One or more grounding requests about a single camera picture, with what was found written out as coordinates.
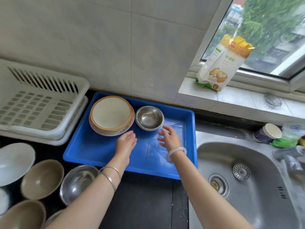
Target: sink drain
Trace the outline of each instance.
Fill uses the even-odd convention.
[[[239,180],[247,180],[251,175],[249,168],[243,164],[234,165],[232,171],[234,176]]]
[[[209,178],[210,185],[222,196],[227,197],[229,194],[229,186],[227,181],[219,174],[212,174]]]

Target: tiled window sill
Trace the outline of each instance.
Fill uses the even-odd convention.
[[[280,98],[282,106],[272,109],[265,102],[263,93],[230,86],[216,92],[202,88],[194,81],[185,77],[174,104],[280,126],[288,121],[305,122],[303,102]]]

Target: forearm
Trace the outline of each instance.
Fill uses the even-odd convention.
[[[106,166],[115,167],[123,175],[128,161],[115,156]],[[111,177],[115,187],[119,185],[120,178],[116,170],[105,168],[103,170]],[[99,227],[114,194],[109,180],[99,174],[91,185],[69,205],[47,229],[96,229]]]
[[[185,191],[204,229],[253,229],[202,177],[182,151],[171,155]]]

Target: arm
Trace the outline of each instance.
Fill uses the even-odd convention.
[[[129,156],[137,143],[133,131],[123,134],[116,142],[114,157],[106,166],[115,167],[120,176],[129,164]],[[103,173],[109,176],[115,187],[119,185],[118,173],[111,168],[105,168]],[[108,209],[114,194],[109,180],[99,174],[91,185],[69,205],[47,229],[96,229]]]
[[[164,136],[158,138],[164,142],[160,145],[167,151],[180,147],[180,139],[176,132],[171,127],[163,128],[158,133]],[[170,158],[178,170],[184,189],[204,229],[253,229],[247,220],[202,177],[183,151],[174,152]]]

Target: black countertop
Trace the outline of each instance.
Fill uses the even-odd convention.
[[[86,93],[89,101],[94,93],[92,90]],[[63,164],[65,174],[79,165],[63,160],[70,139],[61,146],[51,146],[0,136],[1,147],[17,142],[33,146],[35,164],[55,159]],[[20,192],[21,180],[4,187],[12,198],[12,205],[25,200]],[[59,188],[41,202],[45,205],[47,218],[65,208],[59,197]],[[181,181],[126,171],[99,228],[185,229],[189,227],[188,220],[188,197]]]

